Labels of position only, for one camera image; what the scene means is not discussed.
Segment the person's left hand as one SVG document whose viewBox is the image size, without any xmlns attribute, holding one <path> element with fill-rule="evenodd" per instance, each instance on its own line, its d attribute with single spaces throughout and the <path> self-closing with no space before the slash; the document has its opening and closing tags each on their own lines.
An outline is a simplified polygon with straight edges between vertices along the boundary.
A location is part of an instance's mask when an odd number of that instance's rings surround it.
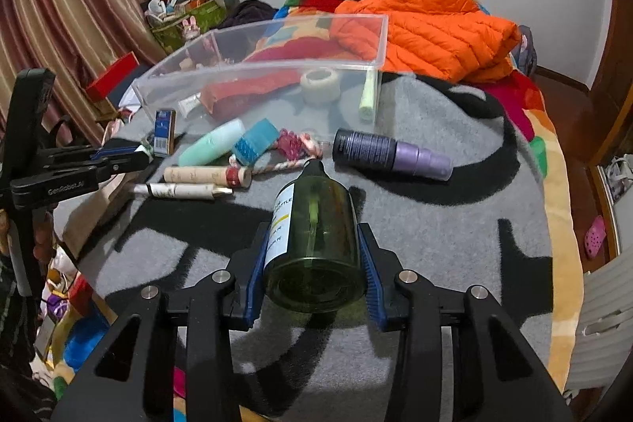
<svg viewBox="0 0 633 422">
<path fill-rule="evenodd" d="M 45 211 L 42 221 L 33 225 L 33 238 L 33 256 L 48 265 L 55 254 L 53 217 L 49 212 Z"/>
</svg>

